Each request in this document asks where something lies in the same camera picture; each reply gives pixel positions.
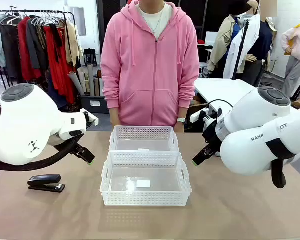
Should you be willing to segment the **person's right hand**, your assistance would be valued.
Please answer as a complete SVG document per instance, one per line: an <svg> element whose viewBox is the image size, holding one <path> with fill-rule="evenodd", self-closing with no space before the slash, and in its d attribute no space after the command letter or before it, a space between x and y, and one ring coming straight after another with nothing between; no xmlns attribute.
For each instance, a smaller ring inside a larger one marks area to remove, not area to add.
<svg viewBox="0 0 300 240"><path fill-rule="evenodd" d="M113 127L120 126L121 121L119 118L119 109L118 108L110 108L109 109L110 122Z"/></svg>

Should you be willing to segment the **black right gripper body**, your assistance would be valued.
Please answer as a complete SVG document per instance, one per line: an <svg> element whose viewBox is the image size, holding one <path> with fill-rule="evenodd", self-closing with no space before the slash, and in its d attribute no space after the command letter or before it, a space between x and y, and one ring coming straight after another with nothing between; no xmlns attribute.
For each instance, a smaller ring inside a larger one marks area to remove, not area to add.
<svg viewBox="0 0 300 240"><path fill-rule="evenodd" d="M216 134L216 126L217 121L214 121L204 130L202 134L207 143L207 146L204 148L205 153L216 153L220 151L222 141Z"/></svg>

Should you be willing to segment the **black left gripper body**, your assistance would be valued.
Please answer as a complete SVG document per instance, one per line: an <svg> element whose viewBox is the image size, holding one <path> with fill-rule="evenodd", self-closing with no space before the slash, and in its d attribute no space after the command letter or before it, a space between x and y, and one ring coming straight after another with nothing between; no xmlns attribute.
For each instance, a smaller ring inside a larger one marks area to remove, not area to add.
<svg viewBox="0 0 300 240"><path fill-rule="evenodd" d="M84 157L86 154L86 148L82 147L79 143L76 143L71 149L70 154L76 157Z"/></svg>

